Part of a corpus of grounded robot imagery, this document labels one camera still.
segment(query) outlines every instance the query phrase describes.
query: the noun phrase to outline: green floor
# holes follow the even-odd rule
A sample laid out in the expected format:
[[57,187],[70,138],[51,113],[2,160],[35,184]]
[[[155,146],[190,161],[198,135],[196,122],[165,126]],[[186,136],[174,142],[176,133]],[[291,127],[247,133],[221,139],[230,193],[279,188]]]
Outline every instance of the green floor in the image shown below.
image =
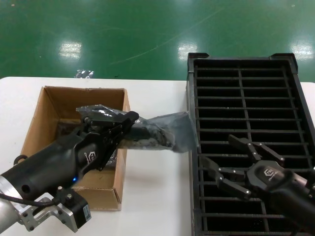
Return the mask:
[[188,52],[294,52],[315,82],[314,12],[314,0],[0,0],[0,78],[185,80]]

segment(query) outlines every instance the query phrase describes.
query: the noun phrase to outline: open cardboard box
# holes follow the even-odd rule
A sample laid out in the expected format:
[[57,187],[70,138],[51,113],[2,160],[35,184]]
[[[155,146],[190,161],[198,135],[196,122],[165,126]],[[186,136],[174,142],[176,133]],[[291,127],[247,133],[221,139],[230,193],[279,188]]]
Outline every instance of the open cardboard box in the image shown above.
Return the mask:
[[[21,154],[32,156],[52,143],[60,120],[79,122],[76,108],[95,104],[130,111],[123,88],[43,87]],[[126,154],[127,150],[119,149],[114,170],[90,171],[73,187],[88,201],[91,210],[121,210]]]

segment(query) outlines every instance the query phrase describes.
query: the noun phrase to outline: screw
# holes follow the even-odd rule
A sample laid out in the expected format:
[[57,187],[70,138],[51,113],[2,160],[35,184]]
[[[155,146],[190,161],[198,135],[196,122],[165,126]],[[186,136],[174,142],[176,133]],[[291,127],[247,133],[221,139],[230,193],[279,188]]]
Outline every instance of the screw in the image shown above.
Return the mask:
[[67,195],[67,199],[70,200],[71,198],[72,198],[72,194],[69,193],[69,194]]

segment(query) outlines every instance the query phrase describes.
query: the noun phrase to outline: robotic arm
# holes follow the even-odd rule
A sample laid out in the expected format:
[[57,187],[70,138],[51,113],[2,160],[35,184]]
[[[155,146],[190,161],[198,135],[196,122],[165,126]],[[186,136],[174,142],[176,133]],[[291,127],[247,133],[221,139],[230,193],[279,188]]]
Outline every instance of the robotic arm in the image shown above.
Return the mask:
[[[201,157],[203,167],[216,180],[218,188],[244,201],[250,197],[260,198],[299,229],[315,234],[315,170],[312,169],[306,180],[283,168],[284,158],[262,143],[238,139],[233,135],[229,135],[228,141],[230,145],[244,151],[252,159],[253,165],[245,173],[221,168],[211,159]],[[245,187],[224,176],[244,181]]]
[[15,222],[34,230],[49,216],[76,232],[91,218],[87,201],[71,189],[88,171],[103,170],[119,142],[139,118],[118,114],[114,121],[82,119],[80,128],[30,158],[19,156],[0,175],[0,233]]

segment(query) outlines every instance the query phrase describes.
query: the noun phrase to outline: grey plastic wrap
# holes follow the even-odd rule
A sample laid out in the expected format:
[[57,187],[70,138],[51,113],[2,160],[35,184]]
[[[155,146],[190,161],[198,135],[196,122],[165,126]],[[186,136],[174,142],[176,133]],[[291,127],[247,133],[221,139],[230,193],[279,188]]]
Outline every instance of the grey plastic wrap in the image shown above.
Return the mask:
[[[126,112],[103,105],[77,108],[82,117],[113,120],[116,114]],[[188,112],[168,114],[152,119],[140,117],[120,142],[119,148],[141,150],[172,150],[183,153],[198,146],[197,132]]]

